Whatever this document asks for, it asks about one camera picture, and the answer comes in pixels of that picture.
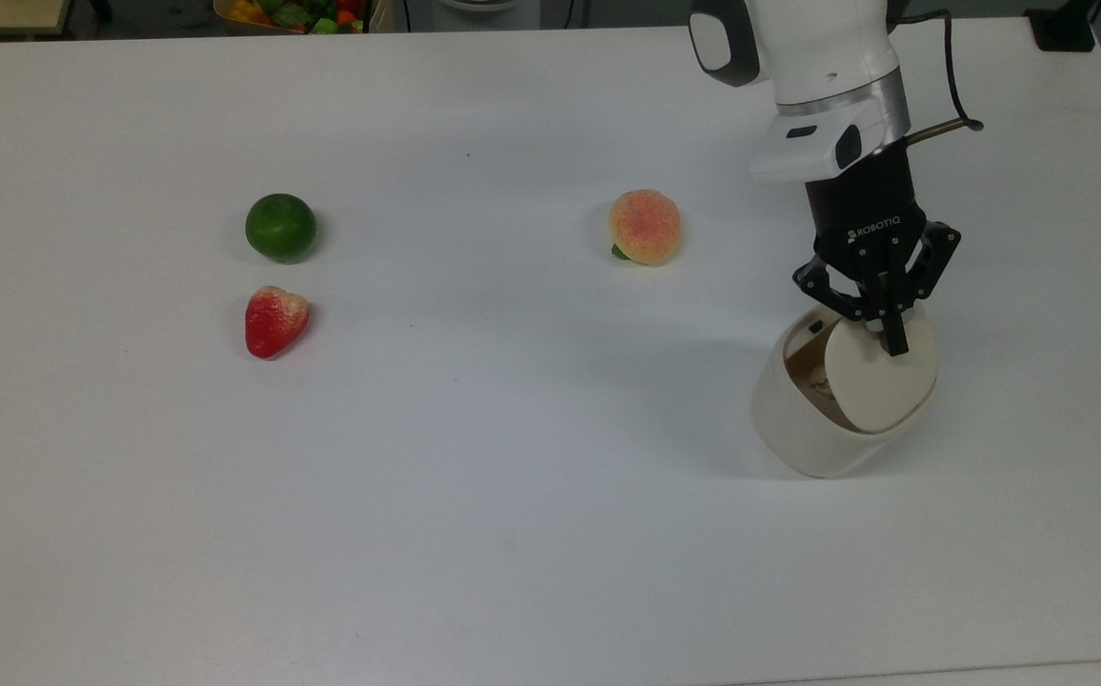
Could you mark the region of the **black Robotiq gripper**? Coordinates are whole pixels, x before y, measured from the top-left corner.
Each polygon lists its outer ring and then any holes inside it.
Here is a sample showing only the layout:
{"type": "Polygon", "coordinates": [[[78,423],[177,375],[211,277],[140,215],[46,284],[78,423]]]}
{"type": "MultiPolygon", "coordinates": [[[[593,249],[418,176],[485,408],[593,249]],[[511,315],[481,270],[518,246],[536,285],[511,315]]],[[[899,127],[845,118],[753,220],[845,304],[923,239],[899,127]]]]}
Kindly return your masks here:
{"type": "Polygon", "coordinates": [[[806,193],[815,255],[791,279],[824,307],[876,333],[886,353],[907,353],[905,313],[930,298],[961,240],[959,231],[922,213],[908,145],[891,144],[837,177],[808,182],[806,193]],[[828,266],[851,279],[859,294],[831,287],[828,266]]]}

